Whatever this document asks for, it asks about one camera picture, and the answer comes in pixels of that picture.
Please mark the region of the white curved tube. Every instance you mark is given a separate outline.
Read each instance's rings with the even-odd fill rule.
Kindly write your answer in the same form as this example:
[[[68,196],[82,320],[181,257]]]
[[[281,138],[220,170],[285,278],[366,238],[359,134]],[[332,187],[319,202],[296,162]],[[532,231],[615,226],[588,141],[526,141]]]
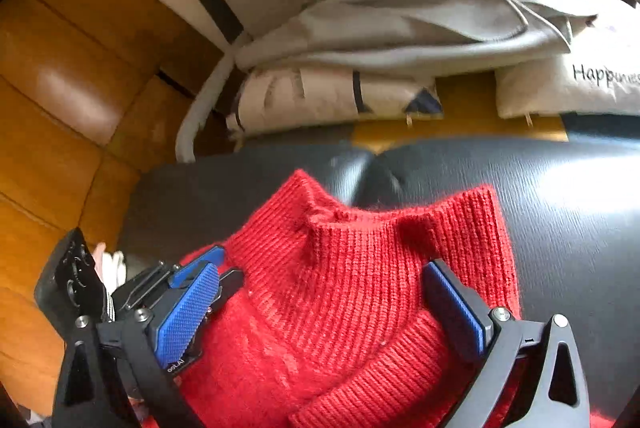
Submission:
[[[235,54],[238,50],[250,42],[250,36],[246,31],[229,45],[221,60],[204,82],[198,95],[195,96],[188,112],[184,116],[176,136],[175,156],[178,163],[191,163],[195,161],[194,141],[198,132],[205,127],[206,121],[235,67]]]

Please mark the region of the white patterned pillow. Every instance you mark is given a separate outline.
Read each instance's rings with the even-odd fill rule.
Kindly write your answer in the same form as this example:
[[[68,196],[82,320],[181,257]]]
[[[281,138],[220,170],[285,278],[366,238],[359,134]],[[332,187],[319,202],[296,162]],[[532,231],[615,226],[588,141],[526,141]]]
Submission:
[[[432,78],[285,67],[252,71],[226,122],[232,134],[254,136],[361,120],[431,119],[443,114]]]

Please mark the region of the red knitted sweater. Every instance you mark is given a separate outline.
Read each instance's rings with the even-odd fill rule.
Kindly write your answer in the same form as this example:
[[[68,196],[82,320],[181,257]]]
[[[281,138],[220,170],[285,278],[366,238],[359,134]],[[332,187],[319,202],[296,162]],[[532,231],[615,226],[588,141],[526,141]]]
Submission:
[[[243,287],[182,375],[209,427],[435,427],[469,385],[422,299],[442,259],[491,307],[521,310],[495,190],[365,211],[294,172],[224,244]]]

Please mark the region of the white Happiness pillow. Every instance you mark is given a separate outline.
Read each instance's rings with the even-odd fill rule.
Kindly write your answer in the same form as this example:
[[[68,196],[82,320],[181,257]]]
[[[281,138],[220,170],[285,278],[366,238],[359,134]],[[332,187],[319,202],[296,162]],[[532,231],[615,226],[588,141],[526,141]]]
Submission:
[[[587,1],[598,13],[574,34],[570,53],[496,71],[500,118],[639,114],[639,6]]]

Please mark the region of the grey garment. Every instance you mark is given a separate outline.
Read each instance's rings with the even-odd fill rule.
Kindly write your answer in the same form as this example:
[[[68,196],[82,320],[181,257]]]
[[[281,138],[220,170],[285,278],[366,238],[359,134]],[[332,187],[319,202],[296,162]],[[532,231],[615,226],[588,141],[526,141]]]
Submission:
[[[236,61],[449,76],[570,53],[598,13],[593,0],[308,0]]]

